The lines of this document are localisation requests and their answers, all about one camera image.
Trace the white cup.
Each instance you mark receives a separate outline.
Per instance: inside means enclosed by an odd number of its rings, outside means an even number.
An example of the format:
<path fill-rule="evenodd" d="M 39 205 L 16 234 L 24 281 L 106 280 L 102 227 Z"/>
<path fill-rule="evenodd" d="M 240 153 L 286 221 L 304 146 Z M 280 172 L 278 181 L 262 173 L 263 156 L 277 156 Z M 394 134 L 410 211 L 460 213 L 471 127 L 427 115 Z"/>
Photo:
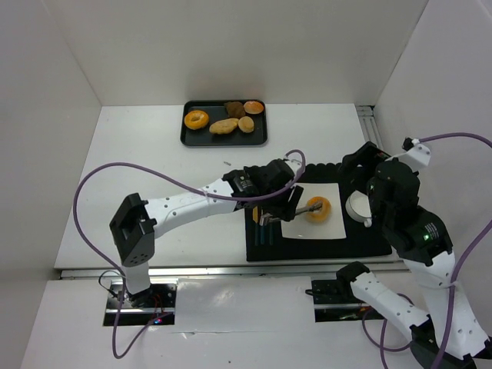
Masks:
<path fill-rule="evenodd" d="M 361 223 L 366 228 L 372 225 L 372 214 L 367 195 L 354 191 L 345 202 L 345 209 L 349 217 Z"/>

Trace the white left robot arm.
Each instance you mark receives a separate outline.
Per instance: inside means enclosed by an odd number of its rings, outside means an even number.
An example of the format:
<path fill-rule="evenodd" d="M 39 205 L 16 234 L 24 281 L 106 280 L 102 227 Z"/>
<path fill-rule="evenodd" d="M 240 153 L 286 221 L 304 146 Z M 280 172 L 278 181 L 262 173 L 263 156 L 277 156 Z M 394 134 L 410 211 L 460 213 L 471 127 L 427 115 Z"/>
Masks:
<path fill-rule="evenodd" d="M 144 200 L 138 193 L 128 195 L 109 227 L 130 304 L 140 308 L 158 299 L 149 277 L 156 239 L 193 221 L 244 209 L 261 208 L 273 218 L 290 221 L 303 191 L 296 182 L 304 170 L 299 161 L 282 158 L 230 171 L 203 188 L 171 197 Z"/>

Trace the orange glazed donut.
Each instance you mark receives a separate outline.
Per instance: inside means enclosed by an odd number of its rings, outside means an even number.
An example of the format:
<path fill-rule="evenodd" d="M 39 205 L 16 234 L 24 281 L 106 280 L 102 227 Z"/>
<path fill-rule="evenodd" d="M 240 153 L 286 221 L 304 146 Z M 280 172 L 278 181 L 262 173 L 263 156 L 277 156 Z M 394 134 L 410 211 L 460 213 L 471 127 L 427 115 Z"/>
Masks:
<path fill-rule="evenodd" d="M 193 110 L 188 112 L 184 117 L 184 125 L 195 131 L 208 125 L 209 115 L 202 110 Z"/>
<path fill-rule="evenodd" d="M 304 216 L 307 221 L 313 224 L 324 223 L 331 215 L 331 203 L 325 197 L 313 197 L 307 201 L 306 206 L 309 207 L 310 211 Z"/>

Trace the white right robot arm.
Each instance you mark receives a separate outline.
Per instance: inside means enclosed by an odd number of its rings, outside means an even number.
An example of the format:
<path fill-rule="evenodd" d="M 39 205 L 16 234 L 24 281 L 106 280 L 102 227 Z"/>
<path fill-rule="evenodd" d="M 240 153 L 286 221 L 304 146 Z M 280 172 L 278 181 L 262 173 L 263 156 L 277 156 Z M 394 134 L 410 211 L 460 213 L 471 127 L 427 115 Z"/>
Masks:
<path fill-rule="evenodd" d="M 337 273 L 346 295 L 369 304 L 409 341 L 423 368 L 474 368 L 491 358 L 491 337 L 478 323 L 457 274 L 456 259 L 444 222 L 421 207 L 418 173 L 431 150 L 422 140 L 406 138 L 404 153 L 391 156 L 367 142 L 343 157 L 340 174 L 367 195 L 371 227 L 379 231 L 414 276 L 427 305 L 421 310 L 384 286 L 361 262 Z"/>

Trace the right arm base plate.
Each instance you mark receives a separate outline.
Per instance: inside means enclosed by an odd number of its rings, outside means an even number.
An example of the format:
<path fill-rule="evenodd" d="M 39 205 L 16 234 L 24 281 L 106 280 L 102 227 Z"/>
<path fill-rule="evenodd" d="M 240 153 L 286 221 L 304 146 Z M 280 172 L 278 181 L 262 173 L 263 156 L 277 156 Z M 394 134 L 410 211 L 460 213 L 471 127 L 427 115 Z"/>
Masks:
<path fill-rule="evenodd" d="M 357 299 L 338 280 L 312 280 L 311 286 L 304 293 L 312 298 L 315 310 L 371 307 L 368 303 Z"/>

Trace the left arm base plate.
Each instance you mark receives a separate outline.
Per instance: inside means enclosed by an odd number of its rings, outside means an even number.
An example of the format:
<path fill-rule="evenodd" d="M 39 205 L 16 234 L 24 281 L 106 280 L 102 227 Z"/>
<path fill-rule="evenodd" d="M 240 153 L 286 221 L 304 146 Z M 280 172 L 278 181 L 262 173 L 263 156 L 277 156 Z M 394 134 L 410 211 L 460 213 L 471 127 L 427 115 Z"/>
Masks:
<path fill-rule="evenodd" d="M 157 317 L 162 314 L 174 314 L 177 297 L 176 283 L 152 284 L 149 291 L 131 297 L 122 293 L 122 283 L 111 284 L 105 306 L 105 317 L 115 317 L 118 312 L 119 298 L 124 296 L 120 314 L 122 317 Z"/>

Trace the stainless steel tongs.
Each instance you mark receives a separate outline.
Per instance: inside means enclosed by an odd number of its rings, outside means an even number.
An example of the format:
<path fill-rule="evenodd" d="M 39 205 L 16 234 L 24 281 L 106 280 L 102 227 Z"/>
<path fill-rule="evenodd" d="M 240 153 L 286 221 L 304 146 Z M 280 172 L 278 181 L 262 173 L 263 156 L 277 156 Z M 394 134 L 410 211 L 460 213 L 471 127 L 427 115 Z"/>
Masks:
<path fill-rule="evenodd" d="M 321 202 L 316 202 L 313 205 L 307 205 L 307 206 L 304 206 L 302 208 L 298 208 L 295 211 L 295 213 L 293 215 L 293 218 L 296 218 L 298 215 L 301 215 L 301 214 L 305 214 L 305 213 L 310 213 L 310 212 L 315 212 L 315 211 L 321 210 L 322 207 L 323 207 L 323 205 L 322 205 Z M 259 217 L 259 222 L 258 223 L 259 223 L 259 225 L 266 226 L 267 224 L 275 223 L 275 222 L 279 222 L 279 221 L 284 221 L 284 219 L 283 218 L 279 218 L 279 217 L 274 217 L 270 213 L 265 213 L 265 214 L 262 214 Z"/>

